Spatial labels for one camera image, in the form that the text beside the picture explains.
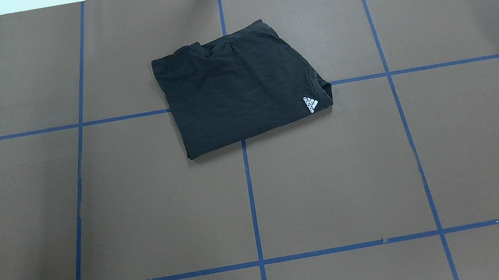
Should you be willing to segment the black graphic t-shirt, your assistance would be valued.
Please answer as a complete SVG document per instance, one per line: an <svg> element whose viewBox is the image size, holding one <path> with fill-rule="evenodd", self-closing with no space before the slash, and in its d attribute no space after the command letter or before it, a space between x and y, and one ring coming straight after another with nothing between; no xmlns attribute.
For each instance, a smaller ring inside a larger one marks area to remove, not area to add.
<svg viewBox="0 0 499 280"><path fill-rule="evenodd" d="M151 62L188 159L332 107L332 85L263 20Z"/></svg>

